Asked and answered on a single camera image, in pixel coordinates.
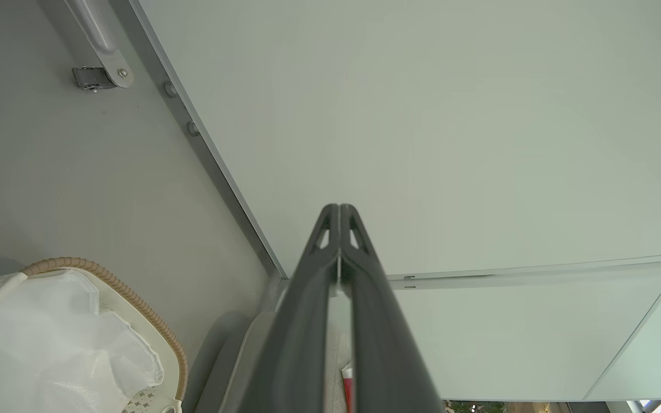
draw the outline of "white plastic bag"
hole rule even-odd
[[[84,275],[28,279],[0,302],[0,411],[121,413],[161,384],[157,354]]]

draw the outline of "laundry basket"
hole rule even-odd
[[[183,348],[154,310],[104,267],[82,258],[44,259],[15,274],[0,276],[0,301],[30,277],[58,275],[64,270],[76,270],[85,275],[99,290],[100,309],[121,316],[160,357],[165,371],[162,384],[137,393],[123,413],[181,413],[187,383]]]

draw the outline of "screw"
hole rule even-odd
[[[172,81],[166,81],[165,82],[165,92],[170,96],[171,98],[176,98],[178,97],[178,90],[175,89],[175,85],[173,84]]]
[[[193,136],[200,136],[200,131],[197,130],[197,125],[192,120],[188,122],[188,131]]]

